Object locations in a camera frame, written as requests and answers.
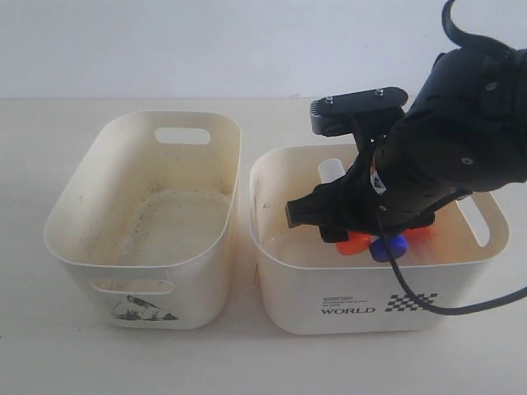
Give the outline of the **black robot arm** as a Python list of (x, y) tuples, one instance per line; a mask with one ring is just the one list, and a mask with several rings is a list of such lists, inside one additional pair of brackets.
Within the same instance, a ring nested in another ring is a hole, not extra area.
[(398, 87), (326, 96), (310, 121), (317, 135), (352, 135), (358, 153), (344, 175), (287, 202), (290, 227), (317, 226), (326, 242), (426, 227), (457, 199), (525, 182), (526, 53), (502, 65), (443, 53), (414, 99)]

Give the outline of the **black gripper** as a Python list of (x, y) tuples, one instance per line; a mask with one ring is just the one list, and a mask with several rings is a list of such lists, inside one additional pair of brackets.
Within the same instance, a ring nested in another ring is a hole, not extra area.
[(314, 225), (328, 244), (348, 232), (387, 235), (434, 223), (435, 211), (471, 192), (425, 175), (395, 142), (363, 147), (346, 174), (287, 202), (287, 225)]

